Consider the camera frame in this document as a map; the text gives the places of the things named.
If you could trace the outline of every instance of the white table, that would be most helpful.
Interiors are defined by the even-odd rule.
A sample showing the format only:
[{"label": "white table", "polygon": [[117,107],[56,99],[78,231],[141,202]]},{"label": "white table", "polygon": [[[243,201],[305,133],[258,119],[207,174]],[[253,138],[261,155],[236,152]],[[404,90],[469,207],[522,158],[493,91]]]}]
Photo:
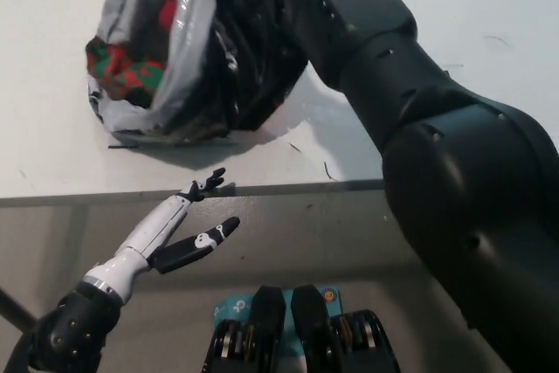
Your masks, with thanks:
[{"label": "white table", "polygon": [[[404,1],[420,43],[454,79],[527,111],[559,140],[559,0]],[[220,166],[237,195],[381,184],[380,156],[347,101],[312,72],[234,146],[108,149],[87,102],[84,53],[102,2],[0,0],[0,205],[155,199]]]}]

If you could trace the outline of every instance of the gray floor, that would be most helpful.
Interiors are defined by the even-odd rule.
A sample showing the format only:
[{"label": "gray floor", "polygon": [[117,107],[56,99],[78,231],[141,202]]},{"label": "gray floor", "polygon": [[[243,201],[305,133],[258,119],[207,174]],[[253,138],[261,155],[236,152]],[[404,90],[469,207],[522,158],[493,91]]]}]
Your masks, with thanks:
[{"label": "gray floor", "polygon": [[[0,210],[0,286],[43,313],[154,205]],[[241,228],[210,258],[139,280],[101,372],[199,372],[216,303],[261,284],[307,282],[336,284],[346,311],[374,310],[405,373],[508,372],[418,263],[382,193],[208,200],[176,236],[232,215]],[[0,321],[0,364],[16,339]]]}]

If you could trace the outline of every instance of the blue label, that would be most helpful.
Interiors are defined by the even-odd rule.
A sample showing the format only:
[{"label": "blue label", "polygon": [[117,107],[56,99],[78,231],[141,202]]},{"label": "blue label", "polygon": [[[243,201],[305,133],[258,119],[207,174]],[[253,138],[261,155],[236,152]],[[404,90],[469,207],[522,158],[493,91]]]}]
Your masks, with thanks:
[{"label": "blue label", "polygon": [[[317,287],[326,302],[326,308],[330,316],[336,316],[342,313],[342,300],[340,291],[337,287]],[[214,327],[225,319],[233,319],[235,321],[248,321],[248,315],[251,311],[251,301],[253,294],[241,294],[231,296],[214,307]],[[284,324],[283,336],[279,342],[278,357],[301,357],[304,356],[303,347],[300,344],[299,337],[295,332],[293,324],[293,315],[291,313],[291,298],[293,290],[285,290],[283,292],[286,300],[286,322]]]}]

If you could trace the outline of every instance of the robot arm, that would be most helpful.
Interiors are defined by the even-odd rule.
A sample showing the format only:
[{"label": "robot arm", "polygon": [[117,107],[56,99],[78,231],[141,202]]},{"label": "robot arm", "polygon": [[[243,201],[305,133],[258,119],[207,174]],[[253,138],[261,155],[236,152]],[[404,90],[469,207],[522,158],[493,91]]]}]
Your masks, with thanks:
[{"label": "robot arm", "polygon": [[279,4],[376,144],[404,236],[468,326],[513,371],[559,371],[559,156],[544,129],[445,74],[402,0]]},{"label": "robot arm", "polygon": [[169,273],[203,258],[238,227],[238,218],[229,218],[205,233],[167,245],[189,207],[220,185],[224,172],[214,171],[206,183],[193,182],[155,207],[110,260],[89,270],[56,309],[22,335],[5,371],[22,373],[28,366],[54,373],[97,371],[107,334],[130,300],[135,279],[152,268]]},{"label": "robot arm", "polygon": [[[165,246],[186,218],[190,205],[202,201],[204,192],[220,185],[224,181],[221,177],[224,173],[225,169],[218,169],[206,180],[205,184],[194,181],[188,189],[182,190],[160,203],[128,235],[113,258],[87,272],[84,282],[94,285],[107,295],[114,296],[121,305],[126,305],[130,300],[132,287],[138,275],[151,268],[161,271],[167,265],[178,268],[174,259],[169,261],[169,258],[175,254]],[[234,221],[225,222],[211,231],[201,233],[196,240],[188,238],[185,239],[187,242],[179,242],[182,253],[176,257],[181,261],[183,260],[181,256],[188,257],[188,262],[184,261],[186,264],[194,262],[193,257],[196,255],[200,255],[199,258],[202,258],[223,242],[225,239],[224,226],[227,227],[228,235],[237,227],[238,224],[234,225],[234,223]],[[220,235],[215,235],[216,229],[219,229]],[[210,234],[213,234],[215,239],[211,239]],[[170,249],[178,249],[177,244]]]}]

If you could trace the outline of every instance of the red and green fabric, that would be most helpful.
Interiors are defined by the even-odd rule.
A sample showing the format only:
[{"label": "red and green fabric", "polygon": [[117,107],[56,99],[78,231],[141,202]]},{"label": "red and green fabric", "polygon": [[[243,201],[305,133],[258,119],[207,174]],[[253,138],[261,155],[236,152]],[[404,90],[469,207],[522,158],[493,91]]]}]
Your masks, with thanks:
[{"label": "red and green fabric", "polygon": [[145,57],[133,61],[126,49],[95,37],[86,46],[87,71],[112,100],[128,100],[138,93],[153,98],[162,80],[165,64]]}]

